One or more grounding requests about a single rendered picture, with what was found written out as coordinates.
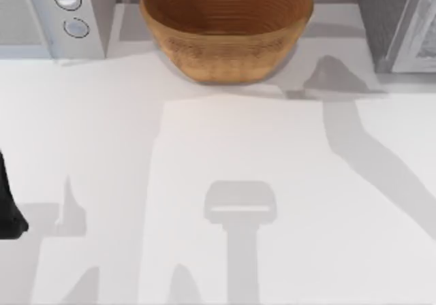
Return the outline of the brown woven basket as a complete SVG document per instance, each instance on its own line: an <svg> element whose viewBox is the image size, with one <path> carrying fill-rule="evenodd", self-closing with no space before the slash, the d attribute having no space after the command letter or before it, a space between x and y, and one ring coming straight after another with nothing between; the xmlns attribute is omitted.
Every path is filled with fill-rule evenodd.
<svg viewBox="0 0 436 305"><path fill-rule="evenodd" d="M265 79L307 26L314 0L140 0L159 49L196 82Z"/></svg>

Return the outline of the pale microwave oven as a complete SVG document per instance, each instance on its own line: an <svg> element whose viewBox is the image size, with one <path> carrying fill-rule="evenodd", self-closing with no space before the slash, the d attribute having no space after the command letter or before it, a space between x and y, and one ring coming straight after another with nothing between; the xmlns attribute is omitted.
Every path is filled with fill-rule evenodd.
<svg viewBox="0 0 436 305"><path fill-rule="evenodd" d="M103 59L117 0L82 0L76 11L55 0L0 0L0 59ZM63 21L80 18L90 27L82 39L70 37Z"/></svg>

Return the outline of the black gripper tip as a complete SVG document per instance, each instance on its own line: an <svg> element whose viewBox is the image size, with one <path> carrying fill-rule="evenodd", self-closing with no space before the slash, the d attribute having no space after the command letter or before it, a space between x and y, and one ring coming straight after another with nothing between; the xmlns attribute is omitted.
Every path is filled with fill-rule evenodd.
<svg viewBox="0 0 436 305"><path fill-rule="evenodd" d="M16 240L29 230L29 224L16 205L0 151L0 240Z"/></svg>

